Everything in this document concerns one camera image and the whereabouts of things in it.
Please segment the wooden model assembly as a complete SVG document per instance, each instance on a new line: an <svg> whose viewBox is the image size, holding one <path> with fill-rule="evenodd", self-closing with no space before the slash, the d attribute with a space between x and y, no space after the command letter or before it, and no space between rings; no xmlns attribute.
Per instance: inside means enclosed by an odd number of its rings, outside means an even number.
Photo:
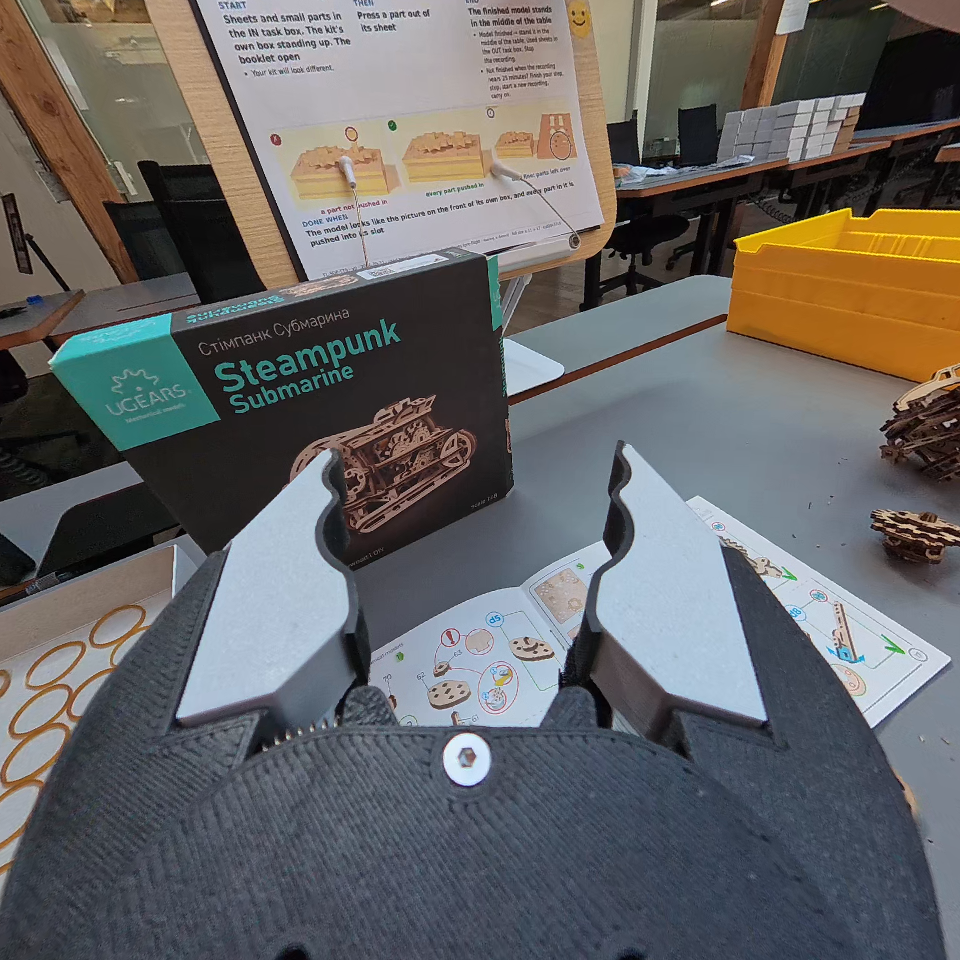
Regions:
<svg viewBox="0 0 960 960"><path fill-rule="evenodd" d="M880 455L893 463L916 454L922 472L939 481L959 475L959 365L937 370L931 379L906 390L881 427L886 443Z"/></svg>

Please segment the small wooden gear assembly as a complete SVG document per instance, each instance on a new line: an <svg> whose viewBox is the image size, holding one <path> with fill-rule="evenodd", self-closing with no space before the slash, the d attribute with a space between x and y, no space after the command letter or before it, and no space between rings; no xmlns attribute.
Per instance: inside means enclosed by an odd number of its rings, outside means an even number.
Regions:
<svg viewBox="0 0 960 960"><path fill-rule="evenodd" d="M877 509L870 520L870 528L883 535L884 549L907 562L937 565L949 547L959 546L958 525L934 512Z"/></svg>

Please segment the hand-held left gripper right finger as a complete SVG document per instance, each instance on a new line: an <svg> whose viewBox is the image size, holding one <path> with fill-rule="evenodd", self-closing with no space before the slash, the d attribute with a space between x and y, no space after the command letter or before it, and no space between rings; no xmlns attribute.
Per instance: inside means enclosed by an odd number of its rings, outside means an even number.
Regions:
<svg viewBox="0 0 960 960"><path fill-rule="evenodd" d="M629 444L619 441L604 544L564 686L593 681L643 737L675 710L747 726L767 721L719 539Z"/></svg>

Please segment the stack of white boxes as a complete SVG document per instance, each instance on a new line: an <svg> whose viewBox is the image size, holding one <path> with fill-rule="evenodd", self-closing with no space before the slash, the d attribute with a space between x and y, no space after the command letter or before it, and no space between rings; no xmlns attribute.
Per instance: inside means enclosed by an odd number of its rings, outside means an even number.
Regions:
<svg viewBox="0 0 960 960"><path fill-rule="evenodd" d="M717 160L748 156L756 162L799 162L844 152L865 98L860 92L729 112Z"/></svg>

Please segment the white cardboard tray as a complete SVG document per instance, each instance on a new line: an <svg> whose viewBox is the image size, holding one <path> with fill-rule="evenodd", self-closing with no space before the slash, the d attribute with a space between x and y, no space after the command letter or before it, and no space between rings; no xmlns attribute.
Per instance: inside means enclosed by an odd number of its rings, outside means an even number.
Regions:
<svg viewBox="0 0 960 960"><path fill-rule="evenodd" d="M51 640L55 634L93 623L115 607L146 605L156 597L159 610L151 626L198 566L199 562L178 541L173 541L4 606L1 611L1 698L5 655L25 652L33 643Z"/></svg>

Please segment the grey desk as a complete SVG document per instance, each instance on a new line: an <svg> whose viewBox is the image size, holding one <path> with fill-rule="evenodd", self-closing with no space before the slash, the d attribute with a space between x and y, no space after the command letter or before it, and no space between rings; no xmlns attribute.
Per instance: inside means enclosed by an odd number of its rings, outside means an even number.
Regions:
<svg viewBox="0 0 960 960"><path fill-rule="evenodd" d="M958 958L958 552L900 563L869 528L885 507L958 522L956 484L881 458L880 428L907 388L716 326L520 402L509 496L357 573L371 649L600 540L616 444L629 442L684 498L704 497L950 654L879 738L918 798Z"/></svg>

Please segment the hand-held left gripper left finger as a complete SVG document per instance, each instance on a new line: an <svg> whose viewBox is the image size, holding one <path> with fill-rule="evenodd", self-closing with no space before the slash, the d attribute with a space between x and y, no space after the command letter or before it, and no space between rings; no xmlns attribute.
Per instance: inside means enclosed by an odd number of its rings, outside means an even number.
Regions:
<svg viewBox="0 0 960 960"><path fill-rule="evenodd" d="M266 714L268 742L339 724L370 644L342 511L344 467L321 452L234 536L175 718Z"/></svg>

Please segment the background work table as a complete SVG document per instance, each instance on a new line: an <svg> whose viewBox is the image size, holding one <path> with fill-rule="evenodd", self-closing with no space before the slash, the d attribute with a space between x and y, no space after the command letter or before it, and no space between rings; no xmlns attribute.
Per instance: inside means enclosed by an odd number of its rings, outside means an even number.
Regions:
<svg viewBox="0 0 960 960"><path fill-rule="evenodd" d="M936 123L869 128L857 132L842 152L787 162L751 162L723 169L689 169L646 178L637 187L618 187L619 202L636 201L642 213L661 216L698 212L690 274L719 275L733 239L735 213L741 204L766 190L786 191L796 202L795 220L819 214L825 206L852 199L850 181L872 174L865 213L876 210L884 186L909 158L926 158L947 146L958 133L958 118Z"/></svg>

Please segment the long table with wooden edge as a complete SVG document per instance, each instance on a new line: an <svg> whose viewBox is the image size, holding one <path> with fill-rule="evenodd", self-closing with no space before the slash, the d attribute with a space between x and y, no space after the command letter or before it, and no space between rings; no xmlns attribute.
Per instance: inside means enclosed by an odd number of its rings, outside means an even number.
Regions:
<svg viewBox="0 0 960 960"><path fill-rule="evenodd" d="M1 349L43 343L52 352L89 330L197 306L200 298L185 272L85 293L82 290L6 304L14 313L1 319Z"/></svg>

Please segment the yellow plastic bin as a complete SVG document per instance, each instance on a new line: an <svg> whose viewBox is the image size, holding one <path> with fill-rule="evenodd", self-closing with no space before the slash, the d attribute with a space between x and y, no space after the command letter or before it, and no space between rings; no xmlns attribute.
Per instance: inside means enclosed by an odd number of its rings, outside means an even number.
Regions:
<svg viewBox="0 0 960 960"><path fill-rule="evenodd" d="M729 331L919 382L958 363L958 210L842 209L735 243Z"/></svg>

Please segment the grey table with brown edge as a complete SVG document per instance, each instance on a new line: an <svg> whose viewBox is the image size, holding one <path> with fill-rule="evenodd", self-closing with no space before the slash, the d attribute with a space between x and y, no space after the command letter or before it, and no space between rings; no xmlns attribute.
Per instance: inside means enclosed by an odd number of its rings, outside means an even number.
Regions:
<svg viewBox="0 0 960 960"><path fill-rule="evenodd" d="M694 275L510 337L564 367L545 384L508 389L510 406L725 323L732 280Z"/></svg>

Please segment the printed instruction sheet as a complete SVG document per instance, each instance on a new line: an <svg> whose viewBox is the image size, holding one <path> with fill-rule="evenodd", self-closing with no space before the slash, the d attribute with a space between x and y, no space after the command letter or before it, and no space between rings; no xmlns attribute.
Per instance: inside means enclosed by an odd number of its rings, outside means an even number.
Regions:
<svg viewBox="0 0 960 960"><path fill-rule="evenodd" d="M566 2L191 2L305 280L603 221Z"/></svg>

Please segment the black office chair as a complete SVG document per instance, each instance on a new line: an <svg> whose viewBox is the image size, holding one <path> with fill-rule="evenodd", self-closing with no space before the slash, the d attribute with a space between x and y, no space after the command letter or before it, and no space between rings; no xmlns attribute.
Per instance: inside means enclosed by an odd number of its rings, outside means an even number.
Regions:
<svg viewBox="0 0 960 960"><path fill-rule="evenodd" d="M137 165L202 304L265 290L210 164Z"/></svg>
<svg viewBox="0 0 960 960"><path fill-rule="evenodd" d="M618 178L622 176L618 172L621 167L639 166L641 163L638 114L634 112L627 121L607 124L606 129L614 176ZM620 286L626 288L628 295L637 294L641 288L646 290L661 286L663 282L660 280L638 273L637 258L644 266L650 266L654 247L682 236L688 230L690 221L678 214L654 216L649 211L644 212L640 202L633 198L618 198L616 218L617 225L606 247L611 250L612 257L618 255L622 259L629 259L630 266L626 272L602 281L599 296L604 297Z"/></svg>
<svg viewBox="0 0 960 960"><path fill-rule="evenodd" d="M105 201L102 206L126 248L139 281L186 271L155 202Z"/></svg>
<svg viewBox="0 0 960 960"><path fill-rule="evenodd" d="M677 114L678 166L714 164L719 149L716 103L679 108Z"/></svg>

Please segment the white instruction booklet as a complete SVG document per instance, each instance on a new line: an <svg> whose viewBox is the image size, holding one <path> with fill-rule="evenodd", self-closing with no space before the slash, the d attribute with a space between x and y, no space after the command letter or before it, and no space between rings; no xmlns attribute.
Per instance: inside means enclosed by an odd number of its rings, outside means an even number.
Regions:
<svg viewBox="0 0 960 960"><path fill-rule="evenodd" d="M871 727L950 657L697 496L688 506L743 554L858 703ZM522 584L462 602L372 655L369 680L406 726L537 726L558 690L602 541Z"/></svg>

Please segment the black model kit box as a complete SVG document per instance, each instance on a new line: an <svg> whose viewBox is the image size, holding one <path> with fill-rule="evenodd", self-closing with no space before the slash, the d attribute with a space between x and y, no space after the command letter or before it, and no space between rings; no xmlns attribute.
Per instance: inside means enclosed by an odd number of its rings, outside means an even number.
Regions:
<svg viewBox="0 0 960 960"><path fill-rule="evenodd" d="M205 552L326 450L352 568L513 486L498 258L458 247L78 334L51 370Z"/></svg>

